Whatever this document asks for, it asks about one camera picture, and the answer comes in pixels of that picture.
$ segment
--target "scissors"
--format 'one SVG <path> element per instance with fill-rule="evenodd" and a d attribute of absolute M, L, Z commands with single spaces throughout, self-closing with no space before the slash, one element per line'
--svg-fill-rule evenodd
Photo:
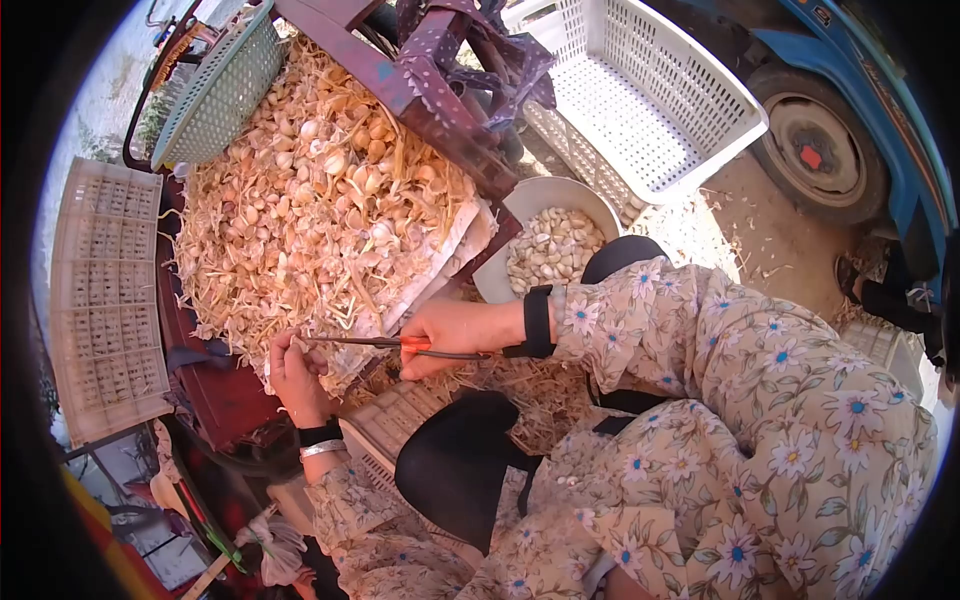
<path fill-rule="evenodd" d="M 487 360 L 489 354 L 457 354 L 451 352 L 437 352 L 430 349 L 430 338 L 401 335 L 395 338 L 307 338 L 314 342 L 333 342 L 335 344 L 362 344 L 374 348 L 400 347 L 404 352 L 413 352 L 422 356 L 435 358 L 452 358 L 455 360 Z"/>

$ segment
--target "bowl of peeled garlic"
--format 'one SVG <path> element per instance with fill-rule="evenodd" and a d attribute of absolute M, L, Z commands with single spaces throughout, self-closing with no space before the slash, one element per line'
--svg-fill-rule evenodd
<path fill-rule="evenodd" d="M 579 283 L 593 255 L 623 235 L 612 207 L 567 178 L 523 180 L 503 203 L 523 231 L 473 274 L 491 304 L 523 298 L 537 285 Z"/>

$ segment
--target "pile of garlic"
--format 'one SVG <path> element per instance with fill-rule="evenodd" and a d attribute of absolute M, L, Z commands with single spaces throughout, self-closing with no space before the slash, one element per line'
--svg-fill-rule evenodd
<path fill-rule="evenodd" d="M 582 210 L 545 208 L 507 247 L 510 287 L 522 298 L 537 285 L 579 283 L 606 241 Z"/>
<path fill-rule="evenodd" d="M 226 340 L 265 384 L 283 329 L 349 336 L 365 309 L 382 331 L 476 194 L 315 43 L 284 43 L 249 128 L 187 177 L 174 244 L 194 335 Z"/>

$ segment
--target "wheel hub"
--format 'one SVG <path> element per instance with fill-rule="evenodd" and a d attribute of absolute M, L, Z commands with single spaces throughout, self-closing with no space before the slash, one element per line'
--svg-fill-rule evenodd
<path fill-rule="evenodd" d="M 859 152 L 843 123 L 809 98 L 779 94 L 764 105 L 770 136 L 764 144 L 781 171 L 814 201 L 831 206 L 856 202 L 866 179 Z"/>
<path fill-rule="evenodd" d="M 836 158 L 830 150 L 829 139 L 818 128 L 795 132 L 793 148 L 797 151 L 798 162 L 811 173 L 829 175 L 836 168 Z"/>

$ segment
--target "woman's right hand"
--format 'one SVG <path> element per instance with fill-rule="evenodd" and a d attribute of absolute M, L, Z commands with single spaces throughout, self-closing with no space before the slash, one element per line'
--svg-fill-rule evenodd
<path fill-rule="evenodd" d="M 429 338 L 430 349 L 437 352 L 496 352 L 526 339 L 523 301 L 485 304 L 428 300 L 403 326 L 400 335 Z M 408 381 L 464 364 L 462 360 L 421 356 L 413 352 L 402 352 L 400 359 L 403 361 L 400 378 Z"/>

